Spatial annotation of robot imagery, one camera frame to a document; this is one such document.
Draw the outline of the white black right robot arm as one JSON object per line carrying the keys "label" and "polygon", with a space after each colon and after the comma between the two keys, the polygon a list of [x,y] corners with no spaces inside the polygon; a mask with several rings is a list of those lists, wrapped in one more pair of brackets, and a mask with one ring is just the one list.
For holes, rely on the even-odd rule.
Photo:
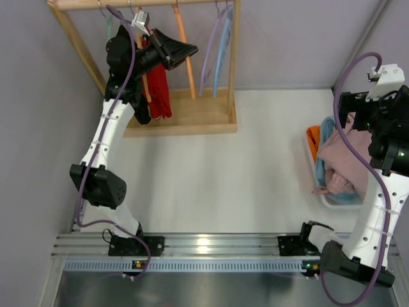
{"label": "white black right robot arm", "polygon": [[390,240],[408,198],[408,87],[371,99],[343,93],[340,126],[321,125],[316,174],[319,192],[344,204],[360,201],[350,237],[324,224],[304,224],[304,239],[320,252],[321,269],[360,283],[390,287]]}

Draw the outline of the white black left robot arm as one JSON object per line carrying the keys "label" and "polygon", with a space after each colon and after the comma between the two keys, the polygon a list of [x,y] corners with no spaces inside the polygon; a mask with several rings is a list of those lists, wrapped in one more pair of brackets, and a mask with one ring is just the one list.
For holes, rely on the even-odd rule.
{"label": "white black left robot arm", "polygon": [[112,167],[129,121],[150,122],[142,76],[156,68],[172,70],[198,52],[196,45],[170,38],[158,29],[146,39],[147,45],[139,48],[121,26],[107,42],[109,80],[100,121],[85,156],[70,168],[79,192],[75,212],[88,202],[105,214],[103,223],[112,226],[115,236],[126,239],[141,239],[143,230],[125,203],[127,184]]}

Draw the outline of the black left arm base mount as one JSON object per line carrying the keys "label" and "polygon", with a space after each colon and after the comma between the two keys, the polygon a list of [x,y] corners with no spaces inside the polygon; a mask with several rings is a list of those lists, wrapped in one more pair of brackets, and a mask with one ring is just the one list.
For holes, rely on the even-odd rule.
{"label": "black left arm base mount", "polygon": [[[165,237],[145,236],[143,242],[150,250],[151,256],[160,256],[165,247]],[[133,238],[123,238],[114,235],[109,243],[109,256],[148,256],[148,250]]]}

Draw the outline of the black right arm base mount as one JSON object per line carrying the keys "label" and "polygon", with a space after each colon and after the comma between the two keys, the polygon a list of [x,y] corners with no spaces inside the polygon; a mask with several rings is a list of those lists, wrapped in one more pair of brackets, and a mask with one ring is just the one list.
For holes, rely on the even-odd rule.
{"label": "black right arm base mount", "polygon": [[277,240],[281,256],[316,256],[319,253],[315,246],[299,235],[278,236]]}

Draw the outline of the dusty pink trousers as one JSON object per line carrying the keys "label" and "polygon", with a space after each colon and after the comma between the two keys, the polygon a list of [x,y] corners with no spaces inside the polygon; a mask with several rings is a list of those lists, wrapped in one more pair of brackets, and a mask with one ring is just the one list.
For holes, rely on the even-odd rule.
{"label": "dusty pink trousers", "polygon": [[364,199],[368,183],[368,170],[351,153],[339,132],[334,128],[332,135],[320,147],[317,157],[324,160],[326,186],[318,186],[314,194],[340,194],[356,192]]}

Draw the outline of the orange plastic hanger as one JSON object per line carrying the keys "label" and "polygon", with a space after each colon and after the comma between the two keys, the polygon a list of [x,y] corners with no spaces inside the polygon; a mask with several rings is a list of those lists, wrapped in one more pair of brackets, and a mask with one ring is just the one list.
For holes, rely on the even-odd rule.
{"label": "orange plastic hanger", "polygon": [[[178,8],[177,3],[175,5],[173,5],[173,12],[174,12],[174,15],[176,17],[177,24],[178,24],[178,31],[179,31],[180,40],[183,43],[186,43],[187,39],[186,39],[186,34],[185,34],[185,28],[184,28],[184,25],[183,25],[183,20],[182,20],[180,10]],[[190,58],[187,57],[185,62],[186,62],[186,67],[187,67],[187,75],[188,75],[188,78],[189,78],[190,95],[191,95],[191,98],[193,100],[195,100],[196,99],[196,88],[195,88],[194,75],[193,75],[193,71],[192,71],[192,65],[191,65]]]}

